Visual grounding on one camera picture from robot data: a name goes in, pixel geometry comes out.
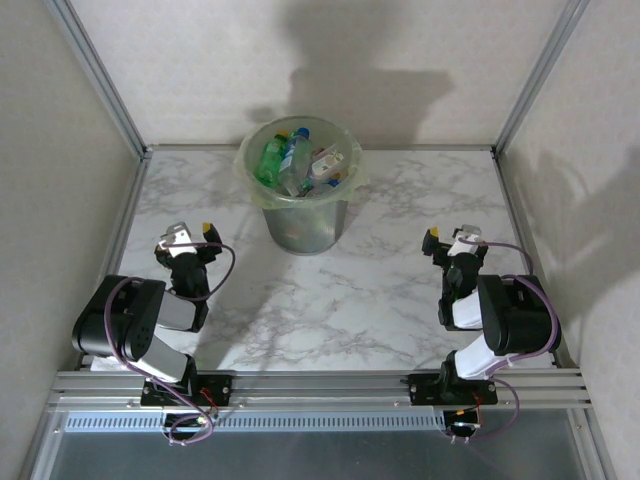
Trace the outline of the aluminium table edge rail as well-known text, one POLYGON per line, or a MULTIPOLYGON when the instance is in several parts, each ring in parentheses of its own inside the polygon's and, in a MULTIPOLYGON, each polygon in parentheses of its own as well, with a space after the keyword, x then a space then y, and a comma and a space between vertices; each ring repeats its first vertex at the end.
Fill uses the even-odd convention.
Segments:
MULTIPOLYGON (((427 143, 427 144, 362 144, 363 150, 374 151, 491 151, 493 145, 485 143, 427 143)), ((226 151, 238 150, 240 144, 151 144, 159 151, 226 151)))

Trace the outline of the grey metal panel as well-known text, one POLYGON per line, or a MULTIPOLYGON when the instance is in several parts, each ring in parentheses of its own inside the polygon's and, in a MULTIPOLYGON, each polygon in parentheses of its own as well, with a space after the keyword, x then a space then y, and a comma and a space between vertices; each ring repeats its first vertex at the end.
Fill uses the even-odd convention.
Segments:
POLYGON ((64 436, 50 480, 586 480, 555 441, 535 450, 452 445, 435 432, 64 436))

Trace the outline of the aluminium table side rail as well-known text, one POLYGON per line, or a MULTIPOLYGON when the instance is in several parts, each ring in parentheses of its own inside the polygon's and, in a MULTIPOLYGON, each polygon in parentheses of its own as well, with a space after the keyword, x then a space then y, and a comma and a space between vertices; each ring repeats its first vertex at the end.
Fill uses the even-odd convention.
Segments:
POLYGON ((153 153, 153 149, 148 147, 136 164, 133 179, 125 191, 124 203, 116 217, 98 280, 119 271, 153 153))
POLYGON ((509 175, 509 165, 504 153, 499 154, 496 148, 491 150, 496 174, 507 204, 511 223, 516 237, 517 244, 529 255, 529 263, 533 265, 534 272, 538 276, 544 291, 551 293, 548 282, 545 278, 544 269, 540 263, 537 247, 533 239, 533 234, 528 222, 524 204, 520 199, 516 182, 509 175))

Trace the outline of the aluminium lower frame bar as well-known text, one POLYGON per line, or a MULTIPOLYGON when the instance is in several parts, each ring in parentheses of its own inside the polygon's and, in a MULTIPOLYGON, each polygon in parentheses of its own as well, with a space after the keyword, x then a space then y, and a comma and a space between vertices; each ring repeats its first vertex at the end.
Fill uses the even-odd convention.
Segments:
POLYGON ((569 409, 567 417, 585 480, 618 480, 592 409, 569 409))
POLYGON ((18 480, 49 480, 66 420, 65 412, 45 410, 42 413, 18 480))

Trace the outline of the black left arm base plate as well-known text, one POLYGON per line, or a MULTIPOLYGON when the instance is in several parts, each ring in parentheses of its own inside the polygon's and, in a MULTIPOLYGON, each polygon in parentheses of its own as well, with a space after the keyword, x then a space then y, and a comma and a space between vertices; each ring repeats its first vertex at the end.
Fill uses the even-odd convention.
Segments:
MULTIPOLYGON (((226 407, 232 393, 231 375, 196 375, 171 384, 178 393, 199 407, 226 407)), ((164 386, 146 381, 143 386, 140 404, 145 407, 183 406, 164 386)))

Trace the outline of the green soda bottle gold cap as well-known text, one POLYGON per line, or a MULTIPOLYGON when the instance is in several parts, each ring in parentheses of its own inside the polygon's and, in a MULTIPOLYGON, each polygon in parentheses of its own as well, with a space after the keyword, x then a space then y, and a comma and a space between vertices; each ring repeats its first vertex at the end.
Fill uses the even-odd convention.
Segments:
POLYGON ((266 187, 276 188, 279 185, 278 173, 288 139, 287 131, 279 131, 265 144, 254 177, 266 187))

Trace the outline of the aluminium frame post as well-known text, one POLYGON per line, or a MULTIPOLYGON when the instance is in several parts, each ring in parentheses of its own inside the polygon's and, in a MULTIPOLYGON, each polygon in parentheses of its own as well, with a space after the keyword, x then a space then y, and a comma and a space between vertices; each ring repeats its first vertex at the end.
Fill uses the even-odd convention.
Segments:
POLYGON ((504 154, 542 90, 591 0, 567 0, 493 144, 496 157, 504 154))
POLYGON ((106 66, 71 0, 42 0, 73 50, 82 69, 104 103, 132 152, 141 160, 151 156, 106 66))

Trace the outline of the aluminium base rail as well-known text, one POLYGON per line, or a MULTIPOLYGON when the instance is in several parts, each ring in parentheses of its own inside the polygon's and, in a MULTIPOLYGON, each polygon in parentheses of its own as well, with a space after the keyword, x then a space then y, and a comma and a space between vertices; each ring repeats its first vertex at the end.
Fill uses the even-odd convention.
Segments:
MULTIPOLYGON (((233 372, 227 411, 407 410, 408 371, 233 372)), ((495 375, 496 405, 482 409, 588 409, 577 369, 514 369, 495 375)), ((60 372, 45 401, 60 411, 153 410, 140 404, 144 379, 121 371, 60 372)))

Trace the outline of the grey mesh waste bin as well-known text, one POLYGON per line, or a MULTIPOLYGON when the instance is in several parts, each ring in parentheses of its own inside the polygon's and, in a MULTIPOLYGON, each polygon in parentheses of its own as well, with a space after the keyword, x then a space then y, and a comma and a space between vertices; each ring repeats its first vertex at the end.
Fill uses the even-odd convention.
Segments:
POLYGON ((269 233, 283 249, 313 255, 331 248, 344 231, 350 201, 336 201, 311 209, 261 209, 269 233))

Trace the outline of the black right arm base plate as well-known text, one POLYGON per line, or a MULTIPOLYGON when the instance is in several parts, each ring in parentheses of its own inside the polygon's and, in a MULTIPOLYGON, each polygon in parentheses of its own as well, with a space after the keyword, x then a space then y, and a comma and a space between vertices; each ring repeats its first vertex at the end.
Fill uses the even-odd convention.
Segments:
POLYGON ((412 406, 496 405, 495 385, 487 380, 464 380, 444 373, 420 373, 407 377, 412 406))

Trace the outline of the clear bottle blue cap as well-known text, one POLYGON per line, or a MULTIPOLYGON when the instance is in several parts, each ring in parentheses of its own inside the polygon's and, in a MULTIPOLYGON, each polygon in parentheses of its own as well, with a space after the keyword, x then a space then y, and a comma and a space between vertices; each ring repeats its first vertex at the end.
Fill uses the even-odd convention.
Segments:
POLYGON ((289 196, 299 195, 310 160, 310 131, 306 127, 300 127, 286 144, 278 173, 280 185, 289 196))

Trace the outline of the small circuit board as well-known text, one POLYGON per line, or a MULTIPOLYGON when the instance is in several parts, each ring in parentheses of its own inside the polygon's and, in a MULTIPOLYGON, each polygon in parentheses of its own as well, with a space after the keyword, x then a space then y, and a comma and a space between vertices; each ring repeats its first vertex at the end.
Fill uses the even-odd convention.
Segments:
POLYGON ((471 436, 481 428, 480 413, 477 407, 444 412, 446 430, 458 436, 471 436))

